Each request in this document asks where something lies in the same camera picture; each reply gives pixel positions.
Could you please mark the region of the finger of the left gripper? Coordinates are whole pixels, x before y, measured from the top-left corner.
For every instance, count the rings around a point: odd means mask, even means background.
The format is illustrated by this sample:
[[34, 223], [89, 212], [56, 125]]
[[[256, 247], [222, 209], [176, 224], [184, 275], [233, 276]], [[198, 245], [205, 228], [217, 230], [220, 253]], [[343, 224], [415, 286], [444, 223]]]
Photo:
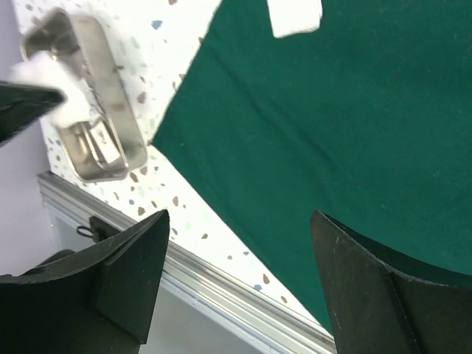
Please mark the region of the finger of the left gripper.
[[1, 81], [1, 146], [65, 101], [55, 88]]

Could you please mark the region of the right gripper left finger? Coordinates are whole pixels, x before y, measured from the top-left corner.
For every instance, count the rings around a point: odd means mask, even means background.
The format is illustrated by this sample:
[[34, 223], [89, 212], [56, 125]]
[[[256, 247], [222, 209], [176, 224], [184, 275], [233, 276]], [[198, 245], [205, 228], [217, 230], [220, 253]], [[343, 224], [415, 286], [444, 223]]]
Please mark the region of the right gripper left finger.
[[162, 210], [21, 276], [1, 276], [1, 352], [138, 353], [169, 233]]

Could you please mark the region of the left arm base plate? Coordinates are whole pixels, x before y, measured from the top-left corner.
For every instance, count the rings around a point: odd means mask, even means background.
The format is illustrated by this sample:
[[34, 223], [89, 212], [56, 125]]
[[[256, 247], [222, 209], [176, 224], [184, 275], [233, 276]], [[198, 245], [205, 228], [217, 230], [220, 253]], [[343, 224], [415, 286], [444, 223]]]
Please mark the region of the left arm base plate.
[[98, 218], [97, 216], [91, 216], [88, 221], [88, 226], [78, 226], [76, 228], [76, 233], [79, 236], [86, 237], [94, 241], [95, 243], [102, 242], [120, 233], [120, 230], [106, 221]]

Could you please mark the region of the white gauze pad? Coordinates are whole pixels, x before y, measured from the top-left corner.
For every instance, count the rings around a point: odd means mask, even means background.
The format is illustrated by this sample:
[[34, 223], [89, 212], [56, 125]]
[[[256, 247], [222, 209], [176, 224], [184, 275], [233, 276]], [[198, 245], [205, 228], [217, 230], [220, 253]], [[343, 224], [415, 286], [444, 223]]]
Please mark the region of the white gauze pad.
[[10, 67], [9, 80], [46, 89], [56, 89], [63, 101], [50, 111], [52, 124], [66, 129], [77, 123], [93, 123], [95, 111], [79, 78], [65, 64], [47, 51], [36, 52], [30, 59]]
[[323, 16], [322, 0], [267, 0], [275, 38], [317, 31]]

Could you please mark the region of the stainless steel instrument tray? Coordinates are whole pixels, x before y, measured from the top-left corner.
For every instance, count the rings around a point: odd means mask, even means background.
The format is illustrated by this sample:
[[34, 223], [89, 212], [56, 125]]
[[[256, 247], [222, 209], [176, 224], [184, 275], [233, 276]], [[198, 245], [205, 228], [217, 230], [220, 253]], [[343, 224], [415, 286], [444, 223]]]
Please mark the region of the stainless steel instrument tray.
[[41, 51], [73, 72], [90, 105], [88, 121], [55, 129], [74, 174], [86, 183], [116, 181], [143, 166], [145, 141], [99, 21], [50, 10], [21, 45], [26, 60]]

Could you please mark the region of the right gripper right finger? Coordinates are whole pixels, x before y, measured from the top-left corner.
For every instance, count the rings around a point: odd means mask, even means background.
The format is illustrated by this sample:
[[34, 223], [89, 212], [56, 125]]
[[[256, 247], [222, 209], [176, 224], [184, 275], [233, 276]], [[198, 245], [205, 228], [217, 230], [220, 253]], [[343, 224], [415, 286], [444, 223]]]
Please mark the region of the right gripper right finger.
[[338, 353], [471, 353], [471, 276], [395, 251], [320, 211], [310, 231]]

